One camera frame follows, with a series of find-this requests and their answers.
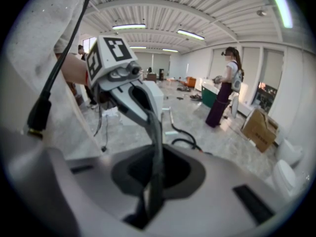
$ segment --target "white tile floor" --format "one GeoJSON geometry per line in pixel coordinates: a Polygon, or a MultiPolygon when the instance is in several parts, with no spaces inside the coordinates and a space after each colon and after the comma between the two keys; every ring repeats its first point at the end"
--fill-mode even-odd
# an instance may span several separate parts
{"type": "MultiPolygon", "coordinates": [[[[192,92],[177,91],[177,82],[169,85],[168,82],[158,82],[159,87],[165,95],[163,107],[171,107],[174,125],[177,128],[190,132],[196,139],[197,144],[204,150],[216,156],[223,157],[235,162],[243,169],[256,174],[261,179],[266,179],[272,171],[276,158],[274,156],[275,146],[271,146],[266,152],[260,153],[240,132],[244,117],[237,115],[234,119],[230,109],[225,110],[228,119],[222,119],[218,128],[211,128],[205,123],[209,108],[199,102],[191,101],[192,92]]],[[[80,107],[92,132],[98,125],[98,113],[96,110],[88,109],[84,104],[80,107]]],[[[107,154],[124,151],[130,148],[150,144],[151,141],[145,130],[140,126],[124,126],[120,122],[120,113],[112,112],[113,116],[103,117],[102,128],[96,135],[101,145],[106,143],[106,122],[108,120],[108,143],[107,154]]],[[[172,131],[168,111],[163,111],[162,126],[164,131],[172,131]]],[[[182,134],[166,135],[166,143],[170,144],[175,138],[184,137],[182,134]]],[[[180,146],[188,147],[187,144],[179,142],[180,146]]]]}

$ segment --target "toilet lid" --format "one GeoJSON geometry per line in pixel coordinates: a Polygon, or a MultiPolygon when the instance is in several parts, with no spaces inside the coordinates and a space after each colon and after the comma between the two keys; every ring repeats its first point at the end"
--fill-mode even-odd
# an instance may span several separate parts
{"type": "Polygon", "coordinates": [[[286,187],[289,191],[292,190],[295,186],[295,173],[293,169],[283,160],[278,162],[278,166],[286,187]]]}

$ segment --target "open box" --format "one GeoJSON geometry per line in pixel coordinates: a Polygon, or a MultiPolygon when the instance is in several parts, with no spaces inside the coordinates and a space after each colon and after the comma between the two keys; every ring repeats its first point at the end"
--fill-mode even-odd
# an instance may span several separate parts
{"type": "Polygon", "coordinates": [[[241,131],[263,153],[276,139],[278,124],[262,110],[254,109],[247,117],[241,131]]]}

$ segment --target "white backpack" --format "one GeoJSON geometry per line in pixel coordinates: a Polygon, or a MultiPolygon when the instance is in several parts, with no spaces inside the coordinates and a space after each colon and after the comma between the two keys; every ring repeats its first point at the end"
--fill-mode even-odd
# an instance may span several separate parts
{"type": "Polygon", "coordinates": [[[237,70],[236,74],[234,75],[232,79],[232,90],[239,93],[241,88],[241,82],[242,82],[242,72],[241,70],[237,70]]]}

